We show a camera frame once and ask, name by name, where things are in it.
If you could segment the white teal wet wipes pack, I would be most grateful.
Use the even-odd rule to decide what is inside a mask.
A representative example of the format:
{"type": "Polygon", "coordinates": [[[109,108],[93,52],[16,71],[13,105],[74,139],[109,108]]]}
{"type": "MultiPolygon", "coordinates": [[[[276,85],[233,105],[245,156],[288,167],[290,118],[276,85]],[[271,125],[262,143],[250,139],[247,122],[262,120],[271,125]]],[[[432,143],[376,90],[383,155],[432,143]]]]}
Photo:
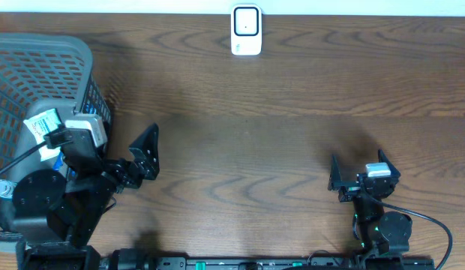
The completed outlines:
{"type": "MultiPolygon", "coordinates": [[[[59,118],[56,109],[48,109],[29,119],[23,121],[25,126],[33,134],[37,144],[45,142],[44,136],[59,128],[62,121],[59,118]]],[[[43,146],[39,149],[40,160],[46,161],[51,158],[56,158],[60,153],[60,148],[49,149],[43,146]]]]}

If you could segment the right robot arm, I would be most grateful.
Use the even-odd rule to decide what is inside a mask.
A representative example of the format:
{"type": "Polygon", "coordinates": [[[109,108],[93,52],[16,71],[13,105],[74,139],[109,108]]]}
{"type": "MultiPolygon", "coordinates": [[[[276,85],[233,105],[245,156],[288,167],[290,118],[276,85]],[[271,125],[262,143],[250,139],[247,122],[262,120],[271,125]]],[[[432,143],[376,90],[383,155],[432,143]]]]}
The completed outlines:
{"type": "Polygon", "coordinates": [[[328,189],[338,192],[342,203],[353,203],[353,232],[363,251],[355,255],[358,269],[405,269],[403,253],[410,249],[412,219],[398,211],[385,211],[381,204],[395,191],[401,173],[382,150],[378,161],[365,165],[354,180],[344,180],[336,157],[331,158],[328,189]]]}

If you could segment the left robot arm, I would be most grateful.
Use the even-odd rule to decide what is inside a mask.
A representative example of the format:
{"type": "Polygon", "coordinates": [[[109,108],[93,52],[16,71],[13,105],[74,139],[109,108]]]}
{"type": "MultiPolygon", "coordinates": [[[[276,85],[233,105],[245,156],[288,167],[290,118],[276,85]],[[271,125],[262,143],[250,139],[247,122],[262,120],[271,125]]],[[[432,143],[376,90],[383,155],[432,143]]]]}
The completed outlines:
{"type": "Polygon", "coordinates": [[[102,157],[87,129],[60,126],[45,135],[46,146],[61,149],[76,177],[37,169],[13,190],[13,228],[23,237],[19,269],[99,269],[101,256],[89,239],[114,194],[157,178],[158,135],[157,124],[141,133],[129,146],[132,161],[102,157]]]}

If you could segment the teal mouthwash bottle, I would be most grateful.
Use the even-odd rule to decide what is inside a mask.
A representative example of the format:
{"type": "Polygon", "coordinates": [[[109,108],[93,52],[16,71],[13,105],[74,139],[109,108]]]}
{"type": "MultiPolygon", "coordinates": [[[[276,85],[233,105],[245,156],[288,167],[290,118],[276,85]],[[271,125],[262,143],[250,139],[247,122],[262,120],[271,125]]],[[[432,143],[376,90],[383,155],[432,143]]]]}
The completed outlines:
{"type": "Polygon", "coordinates": [[[0,198],[11,200],[16,186],[16,182],[0,179],[0,198]]]}

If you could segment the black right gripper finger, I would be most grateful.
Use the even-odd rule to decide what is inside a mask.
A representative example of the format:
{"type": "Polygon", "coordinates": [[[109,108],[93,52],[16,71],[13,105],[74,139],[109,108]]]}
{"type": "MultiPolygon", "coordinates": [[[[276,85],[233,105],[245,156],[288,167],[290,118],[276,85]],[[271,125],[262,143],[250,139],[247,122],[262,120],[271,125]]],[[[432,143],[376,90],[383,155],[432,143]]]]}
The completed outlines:
{"type": "Polygon", "coordinates": [[[386,154],[382,149],[378,150],[378,159],[380,163],[386,163],[389,170],[391,171],[391,177],[400,177],[401,173],[397,168],[392,164],[392,162],[386,157],[386,154]]]}
{"type": "Polygon", "coordinates": [[[337,158],[331,156],[331,172],[328,180],[329,190],[338,190],[342,185],[341,172],[338,166],[337,158]]]}

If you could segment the blue Oreo cookie pack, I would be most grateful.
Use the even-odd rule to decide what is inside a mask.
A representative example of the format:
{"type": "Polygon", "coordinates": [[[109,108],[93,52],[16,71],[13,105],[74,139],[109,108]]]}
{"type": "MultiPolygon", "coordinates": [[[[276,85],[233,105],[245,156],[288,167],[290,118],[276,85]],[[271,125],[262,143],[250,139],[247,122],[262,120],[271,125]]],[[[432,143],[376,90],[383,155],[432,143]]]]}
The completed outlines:
{"type": "Polygon", "coordinates": [[[62,152],[60,152],[57,156],[57,159],[55,160],[55,163],[53,164],[52,168],[61,173],[65,174],[67,172],[68,166],[64,162],[65,156],[62,152]]]}

